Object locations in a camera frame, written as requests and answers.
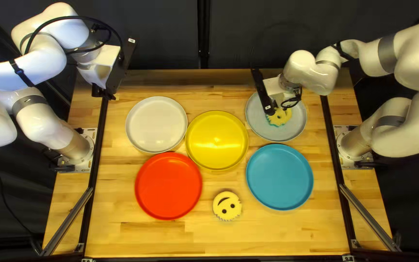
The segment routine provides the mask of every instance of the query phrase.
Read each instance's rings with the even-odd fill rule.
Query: sponge
[[[266,115],[270,125],[282,126],[292,117],[292,109],[288,108],[283,110],[282,108],[276,108],[276,112],[272,116]]]

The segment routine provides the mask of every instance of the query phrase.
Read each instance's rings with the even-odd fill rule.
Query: plate
[[[162,153],[177,146],[187,130],[187,114],[175,100],[150,97],[138,102],[125,121],[127,137],[138,150]]]
[[[302,101],[292,107],[292,118],[282,126],[273,126],[266,119],[258,93],[248,99],[245,117],[253,132],[272,142],[286,142],[302,133],[306,126],[306,109]]]
[[[251,193],[263,205],[291,210],[303,205],[313,190],[313,172],[305,157],[282,144],[258,149],[246,170]]]
[[[166,152],[150,158],[137,174],[135,196],[148,215],[175,220],[190,212],[201,195],[198,166],[182,154]]]
[[[226,170],[247,153],[248,133],[243,123],[230,113],[209,111],[190,123],[185,146],[196,164],[210,170]]]

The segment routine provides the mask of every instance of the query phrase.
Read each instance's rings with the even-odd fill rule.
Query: yellow sponge
[[[213,212],[219,219],[230,221],[240,216],[242,204],[236,194],[224,191],[213,199]]]
[[[292,117],[292,109],[282,110],[282,108],[276,108],[276,112],[272,116],[266,115],[268,121],[273,126],[282,126]]]

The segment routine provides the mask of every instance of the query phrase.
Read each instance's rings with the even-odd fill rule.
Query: white plate
[[[266,119],[258,93],[248,99],[245,107],[248,125],[261,138],[272,142],[286,142],[302,133],[306,125],[306,109],[302,101],[292,107],[292,118],[282,126],[273,126]]]
[[[125,121],[125,132],[138,150],[158,154],[177,146],[187,130],[187,114],[171,98],[150,97],[138,102]]]

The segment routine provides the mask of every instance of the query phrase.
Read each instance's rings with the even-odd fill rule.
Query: wooden table
[[[280,70],[263,70],[265,78]],[[74,91],[69,123],[95,127],[101,100],[79,80]],[[255,92],[247,69],[224,70],[134,70],[123,80],[117,100],[110,101],[102,144],[95,200],[86,256],[251,256],[312,255],[349,252],[338,191],[328,147],[321,102],[305,90],[308,112],[304,132],[284,143],[309,161],[315,178],[310,199],[300,208],[277,212],[261,205],[250,193],[245,167],[250,156],[269,144],[250,130],[244,107]],[[140,100],[151,96],[175,99],[187,112],[189,123],[209,110],[224,110],[238,117],[249,132],[249,151],[235,169],[225,173],[201,170],[203,192],[195,208],[176,221],[158,221],[138,206],[134,181],[141,165],[150,158],[138,152],[125,134],[125,118]],[[334,124],[359,124],[357,102],[348,70],[342,69],[336,90],[329,96]],[[177,152],[185,154],[182,144]],[[376,175],[371,171],[344,172],[347,186],[389,233],[386,212]],[[86,189],[85,174],[59,174],[48,218],[44,244]],[[214,196],[222,189],[238,194],[241,217],[221,222],[213,214]],[[352,210],[357,239],[364,247],[383,249],[374,233]],[[71,251],[78,242],[81,218],[69,230],[56,253]]]

